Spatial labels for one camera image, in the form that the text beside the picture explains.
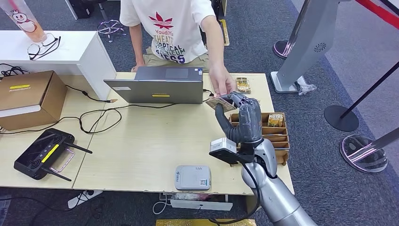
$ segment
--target cup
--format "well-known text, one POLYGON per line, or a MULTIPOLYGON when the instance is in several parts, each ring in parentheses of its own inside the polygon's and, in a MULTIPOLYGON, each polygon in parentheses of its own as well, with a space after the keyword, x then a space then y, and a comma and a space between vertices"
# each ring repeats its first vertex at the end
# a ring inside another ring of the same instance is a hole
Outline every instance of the cup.
POLYGON ((33 42, 44 41, 44 31, 24 0, 0 0, 0 8, 33 42))

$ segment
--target white t-shirt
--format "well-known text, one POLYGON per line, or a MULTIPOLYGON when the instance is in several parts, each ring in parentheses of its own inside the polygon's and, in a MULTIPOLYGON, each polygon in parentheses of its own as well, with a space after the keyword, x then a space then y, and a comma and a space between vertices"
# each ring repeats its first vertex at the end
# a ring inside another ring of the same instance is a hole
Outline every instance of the white t-shirt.
POLYGON ((120 22, 142 23, 153 37, 152 52, 161 59, 188 63, 207 52, 199 25, 215 15, 210 0, 121 0, 120 22))

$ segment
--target black power cord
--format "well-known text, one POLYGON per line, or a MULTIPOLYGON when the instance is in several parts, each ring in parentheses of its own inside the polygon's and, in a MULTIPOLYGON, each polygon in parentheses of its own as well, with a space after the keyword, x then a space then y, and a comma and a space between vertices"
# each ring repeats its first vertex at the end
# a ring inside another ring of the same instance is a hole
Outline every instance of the black power cord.
POLYGON ((220 225, 228 225, 228 224, 234 224, 236 222, 242 221, 247 219, 248 217, 252 216, 252 214, 254 214, 257 210, 258 207, 261 203, 261 196, 260 196, 260 190, 259 190, 259 185, 256 182, 255 177, 252 175, 252 173, 249 171, 248 167, 245 165, 245 163, 241 162, 242 167, 244 167, 244 169, 247 171, 247 173, 250 175, 251 179, 253 180, 254 184, 255 184, 255 188, 256 188, 256 194, 257 194, 257 199, 256 199, 256 205, 255 207, 251 210, 251 212, 249 212, 248 214, 246 214, 245 216, 239 218, 239 219, 235 219, 235 220, 230 220, 230 221, 217 221, 214 218, 210 218, 208 219, 210 222, 220 226, 220 225))
MULTIPOLYGON (((89 99, 94 100, 94 101, 97 101, 97 102, 113 103, 113 102, 115 102, 115 101, 117 100, 117 99, 106 100, 106 101, 104 101, 104 100, 97 100, 97 99, 91 98, 91 97, 88 95, 88 93, 85 92, 85 91, 83 91, 83 90, 76 89, 76 88, 73 88, 73 87, 71 87, 71 86, 68 86, 68 87, 72 88, 73 90, 76 90, 76 91, 81 92, 83 95, 87 96, 89 99)), ((208 90, 208 89, 203 89, 202 91, 204 91, 204 92, 209 92, 209 93, 210 93, 210 94, 209 94, 209 98, 206 99, 206 100, 204 100, 203 102, 209 100, 210 97, 213 97, 213 96, 214 96, 214 94, 212 93, 212 91, 210 91, 210 90, 208 90)), ((87 134, 96 134, 96 133, 101 133, 101 132, 104 132, 104 131, 107 131, 107 130, 111 129, 112 127, 114 127, 115 125, 117 125, 117 124, 122 120, 122 114, 118 111, 118 109, 127 108, 127 107, 132 107, 132 106, 135 106, 135 107, 154 108, 154 109, 161 109, 161 108, 166 108, 166 107, 170 107, 170 106, 173 106, 173 105, 176 105, 176 104, 169 104, 169 105, 164 105, 164 106, 160 106, 160 107, 158 107, 158 106, 145 106, 145 105, 130 104, 130 105, 122 106, 122 107, 113 107, 113 108, 108 108, 108 109, 98 109, 98 110, 93 110, 93 111, 85 112, 85 113, 81 114, 79 117, 76 117, 76 116, 66 116, 66 117, 62 117, 60 120, 56 121, 55 123, 53 123, 53 124, 51 124, 51 125, 49 125, 49 126, 47 126, 47 127, 42 128, 42 129, 29 129, 29 130, 23 130, 23 131, 18 131, 18 132, 8 132, 8 133, 5 133, 5 132, 1 132, 2 127, 0 127, 0 134, 11 135, 11 134, 26 133, 26 132, 40 132, 40 131, 49 129, 49 128, 51 128, 51 127, 57 125, 58 123, 60 123, 60 122, 61 122, 62 120, 64 120, 64 119, 77 119, 77 120, 79 120, 80 130, 82 130, 83 132, 85 132, 85 133, 87 133, 87 134), (105 115, 105 113, 108 112, 108 111, 116 111, 116 112, 118 113, 118 115, 119 115, 118 120, 117 120, 115 123, 113 123, 111 126, 105 128, 105 129, 103 129, 103 130, 100 130, 100 131, 93 131, 93 129, 96 127, 96 125, 100 122, 101 118, 102 118, 102 117, 105 115), (93 125, 91 126, 91 128, 90 128, 89 130, 86 130, 85 128, 83 128, 83 120, 82 120, 83 117, 86 116, 86 115, 88 115, 88 114, 96 113, 96 112, 101 112, 100 117, 93 123, 93 125)))
POLYGON ((29 73, 29 71, 26 71, 26 70, 23 70, 21 67, 19 67, 19 66, 12 66, 12 65, 9 65, 9 64, 0 64, 0 66, 1 65, 6 65, 6 66, 9 66, 10 67, 10 69, 9 70, 7 70, 7 71, 1 71, 1 74, 4 76, 4 77, 8 77, 8 76, 13 76, 13 75, 17 75, 17 74, 25 74, 25 73, 29 73))
POLYGON ((118 100, 118 99, 112 99, 112 100, 97 100, 97 99, 94 99, 94 98, 90 97, 86 91, 83 91, 83 90, 80 90, 80 89, 77 89, 77 88, 74 88, 74 87, 68 86, 68 85, 65 85, 65 86, 68 87, 68 88, 71 88, 71 89, 73 89, 73 90, 79 91, 79 92, 81 92, 83 95, 87 96, 89 99, 94 100, 94 101, 97 101, 97 102, 113 103, 113 102, 115 102, 115 101, 118 100))
MULTIPOLYGON (((33 219, 30 221, 29 226, 34 226, 35 220, 37 219, 39 214, 41 214, 43 211, 45 211, 47 209, 52 210, 52 211, 57 211, 57 212, 69 212, 69 211, 74 210, 78 206, 79 201, 85 201, 85 202, 90 201, 90 199, 83 192, 80 193, 80 195, 78 197, 78 201, 76 202, 76 205, 74 207, 70 208, 70 209, 67 209, 67 210, 56 209, 56 208, 53 208, 53 207, 49 206, 48 204, 45 204, 44 202, 42 202, 40 200, 37 200, 35 198, 31 198, 31 197, 24 197, 24 196, 16 196, 16 197, 11 197, 11 198, 6 198, 6 199, 0 199, 0 201, 7 201, 7 200, 12 200, 12 199, 28 199, 28 200, 31 200, 31 201, 38 202, 38 203, 40 203, 41 205, 44 206, 44 208, 42 208, 33 217, 33 219), (86 200, 81 199, 82 195, 86 197, 86 200)), ((95 208, 93 208, 93 206, 90 206, 90 213, 91 213, 90 218, 99 219, 101 217, 102 213, 103 213, 103 205, 104 205, 104 199, 105 198, 104 197, 98 197, 98 199, 101 200, 101 202, 98 204, 98 206, 96 206, 95 208)))

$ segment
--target robotic arm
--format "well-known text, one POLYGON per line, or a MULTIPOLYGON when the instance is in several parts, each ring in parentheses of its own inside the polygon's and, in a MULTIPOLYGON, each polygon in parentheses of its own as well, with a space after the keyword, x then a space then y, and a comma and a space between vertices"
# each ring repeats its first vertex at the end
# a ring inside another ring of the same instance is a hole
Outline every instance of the robotic arm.
MULTIPOLYGON (((224 115, 223 106, 218 104, 215 116, 226 137, 240 143, 240 151, 212 150, 210 155, 229 164, 245 164, 258 184, 260 204, 269 220, 275 226, 316 226, 306 214, 290 190, 277 176, 277 160, 270 140, 262 137, 262 115, 259 103, 254 98, 232 92, 222 96, 239 109, 239 125, 232 126, 224 115)), ((254 180, 244 168, 241 171, 244 182, 257 195, 254 180)))

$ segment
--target person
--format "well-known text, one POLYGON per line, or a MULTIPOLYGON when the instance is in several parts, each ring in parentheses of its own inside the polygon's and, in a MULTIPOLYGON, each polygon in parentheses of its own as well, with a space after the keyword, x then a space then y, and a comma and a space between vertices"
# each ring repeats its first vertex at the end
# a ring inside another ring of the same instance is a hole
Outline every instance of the person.
POLYGON ((224 66, 223 34, 210 0, 121 0, 120 22, 129 27, 136 57, 132 72, 140 66, 202 67, 216 96, 237 89, 224 66), (144 55, 141 24, 153 38, 144 55))

